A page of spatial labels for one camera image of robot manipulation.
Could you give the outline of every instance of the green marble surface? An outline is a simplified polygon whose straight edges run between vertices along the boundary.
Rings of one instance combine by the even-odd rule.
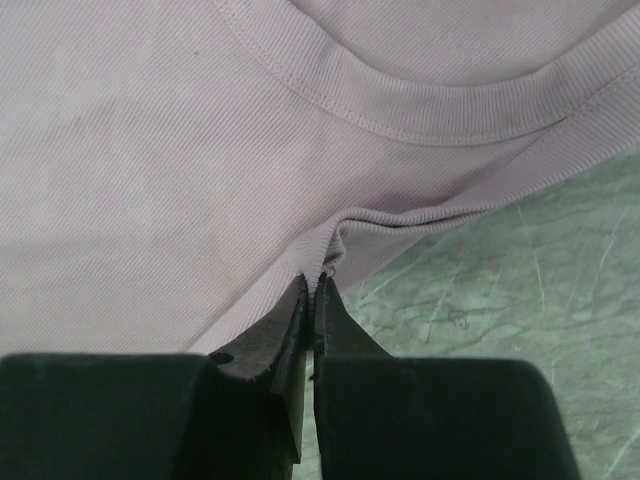
[[[640,147],[425,238],[345,303],[394,355],[532,362],[583,479],[640,479]],[[306,402],[297,480],[321,478]]]

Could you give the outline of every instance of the ribbed fabric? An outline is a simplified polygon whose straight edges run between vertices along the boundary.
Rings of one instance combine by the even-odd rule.
[[[6,2],[0,353],[206,353],[640,142],[640,6],[581,2]]]

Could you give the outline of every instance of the cloth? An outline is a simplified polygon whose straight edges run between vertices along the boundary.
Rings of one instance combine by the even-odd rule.
[[[208,353],[638,142],[638,1],[5,0],[0,353]]]

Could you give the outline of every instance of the stitching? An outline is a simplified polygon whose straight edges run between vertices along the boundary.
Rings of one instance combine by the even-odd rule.
[[[291,89],[296,91],[305,99],[320,106],[324,110],[327,110],[334,115],[343,118],[355,125],[377,133],[379,135],[393,138],[408,143],[424,144],[431,146],[473,146],[479,144],[486,144],[497,142],[501,140],[507,140],[509,138],[515,138],[528,133],[533,133],[537,130],[541,130],[549,126],[548,122],[557,123],[570,117],[577,109],[582,108],[584,102],[591,102],[595,100],[603,90],[613,90],[619,87],[619,83],[626,84],[629,81],[629,75],[631,80],[637,78],[637,73],[629,73],[629,71],[623,73],[619,77],[613,79],[606,85],[604,85],[595,95],[583,95],[578,99],[567,103],[566,105],[558,108],[556,111],[552,111],[542,116],[541,120],[537,122],[537,125],[519,125],[516,127],[508,127],[503,130],[485,134],[474,135],[433,135],[433,134],[421,134],[417,132],[410,132],[400,130],[394,127],[390,127],[375,120],[366,118],[362,114],[359,114],[348,107],[339,104],[335,100],[327,97],[325,94],[318,93],[312,89],[303,80],[296,77],[293,73],[286,71],[286,69],[274,59],[268,52],[266,52],[257,42],[246,32],[241,24],[241,20],[238,18],[235,10],[229,5],[228,0],[214,0],[218,9],[227,20],[227,24],[233,33],[236,34],[238,39],[244,44],[245,48],[250,53],[276,75],[282,82],[288,85]]]

